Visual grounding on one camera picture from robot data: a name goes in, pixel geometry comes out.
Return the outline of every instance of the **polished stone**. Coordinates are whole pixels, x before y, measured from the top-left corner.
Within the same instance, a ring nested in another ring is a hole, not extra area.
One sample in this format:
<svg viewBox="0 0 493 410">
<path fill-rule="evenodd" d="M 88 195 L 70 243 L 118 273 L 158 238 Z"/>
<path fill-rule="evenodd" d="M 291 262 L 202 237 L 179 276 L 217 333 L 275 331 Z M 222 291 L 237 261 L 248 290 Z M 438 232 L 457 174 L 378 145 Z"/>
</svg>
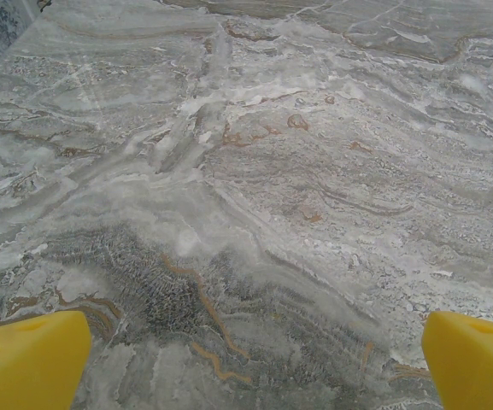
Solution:
<svg viewBox="0 0 493 410">
<path fill-rule="evenodd" d="M 171 3 L 0 61 L 0 324 L 85 312 L 78 409 L 440 408 L 427 314 L 493 320 L 493 10 Z"/>
</svg>

